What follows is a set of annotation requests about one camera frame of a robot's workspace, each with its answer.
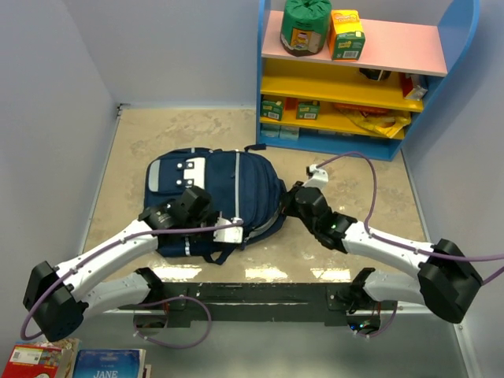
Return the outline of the navy blue school backpack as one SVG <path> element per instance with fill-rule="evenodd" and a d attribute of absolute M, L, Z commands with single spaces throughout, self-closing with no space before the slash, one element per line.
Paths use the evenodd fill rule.
<path fill-rule="evenodd" d="M 177 236 L 159 244 L 164 258 L 202 257 L 222 265 L 237 249 L 267 239 L 277 233 L 286 220 L 280 199 L 285 183 L 271 162 L 254 152 L 192 147 L 172 150 L 154 159 L 146 169 L 144 207 L 178 198 L 185 189 L 198 186 L 208 192 L 213 208 L 226 220 L 243 220 L 243 238 L 237 243 L 219 243 L 206 234 Z"/>

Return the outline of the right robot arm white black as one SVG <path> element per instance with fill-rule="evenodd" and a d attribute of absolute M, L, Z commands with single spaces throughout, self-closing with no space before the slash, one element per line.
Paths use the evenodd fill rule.
<path fill-rule="evenodd" d="M 316 187 L 297 183 L 283 195 L 280 208 L 284 215 L 298 218 L 323 247 L 396 269 L 395 274 L 375 269 L 358 274 L 346 298 L 359 309 L 383 301 L 409 302 L 459 324 L 483 285 L 480 274 L 450 240 L 422 243 L 372 229 L 332 210 Z"/>

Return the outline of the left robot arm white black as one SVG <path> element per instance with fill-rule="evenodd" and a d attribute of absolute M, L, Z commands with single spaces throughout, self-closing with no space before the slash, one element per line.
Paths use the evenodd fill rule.
<path fill-rule="evenodd" d="M 70 336 L 85 319 L 110 309 L 158 307 L 165 298 L 161 279 L 149 268 L 110 276 L 126 264 L 186 236 L 218 241 L 240 220 L 226 220 L 213 209 L 208 192 L 190 187 L 176 199 L 145 208 L 137 219 L 104 243 L 57 265 L 43 261 L 30 274 L 23 304 L 28 311 L 20 337 L 34 321 L 40 335 L 54 342 Z"/>

